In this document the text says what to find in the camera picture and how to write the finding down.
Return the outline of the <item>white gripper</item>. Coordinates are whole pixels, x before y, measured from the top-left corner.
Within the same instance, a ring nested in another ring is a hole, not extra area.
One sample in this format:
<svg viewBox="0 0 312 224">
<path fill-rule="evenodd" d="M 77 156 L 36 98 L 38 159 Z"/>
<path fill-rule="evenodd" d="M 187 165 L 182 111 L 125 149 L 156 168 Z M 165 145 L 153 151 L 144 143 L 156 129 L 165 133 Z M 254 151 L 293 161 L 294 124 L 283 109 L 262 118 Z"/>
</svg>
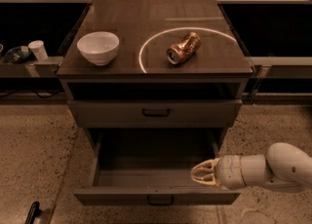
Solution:
<svg viewBox="0 0 312 224">
<path fill-rule="evenodd" d="M 216 179 L 221 188 L 235 190 L 243 187 L 240 157 L 226 155 L 222 158 L 206 160 L 192 168 L 192 173 L 206 172 L 204 175 L 191 174 L 191 179 L 199 184 L 215 187 Z"/>
</svg>

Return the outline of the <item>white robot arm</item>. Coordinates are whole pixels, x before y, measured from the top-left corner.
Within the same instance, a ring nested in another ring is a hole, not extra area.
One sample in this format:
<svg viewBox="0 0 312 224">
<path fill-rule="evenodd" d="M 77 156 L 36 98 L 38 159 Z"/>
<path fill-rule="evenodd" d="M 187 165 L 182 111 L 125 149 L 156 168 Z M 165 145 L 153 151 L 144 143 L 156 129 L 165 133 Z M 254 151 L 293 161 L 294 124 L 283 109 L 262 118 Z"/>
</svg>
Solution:
<svg viewBox="0 0 312 224">
<path fill-rule="evenodd" d="M 284 142 L 272 144 L 265 155 L 226 155 L 206 160 L 190 171 L 194 182 L 224 190 L 258 186 L 296 193 L 312 188 L 312 158 Z"/>
</svg>

